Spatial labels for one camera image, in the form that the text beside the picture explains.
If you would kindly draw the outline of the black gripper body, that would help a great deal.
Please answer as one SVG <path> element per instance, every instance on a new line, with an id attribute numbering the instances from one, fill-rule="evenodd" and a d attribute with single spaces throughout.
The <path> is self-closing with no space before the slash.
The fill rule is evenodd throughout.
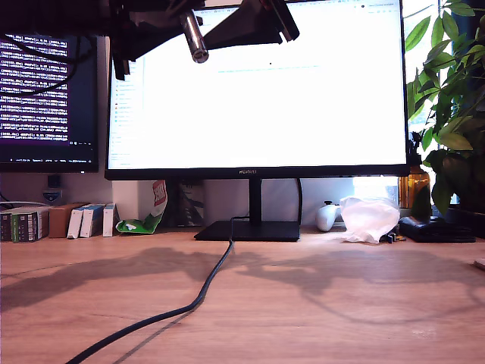
<path id="1" fill-rule="evenodd" d="M 270 12 L 276 28 L 284 35 L 287 42 L 299 37 L 299 29 L 284 0 L 268 0 L 266 8 Z"/>
<path id="2" fill-rule="evenodd" d="M 132 24 L 121 22 L 114 25 L 110 33 L 110 52 L 114 65 L 114 74 L 117 80 L 125 80 L 130 73 L 130 41 Z"/>

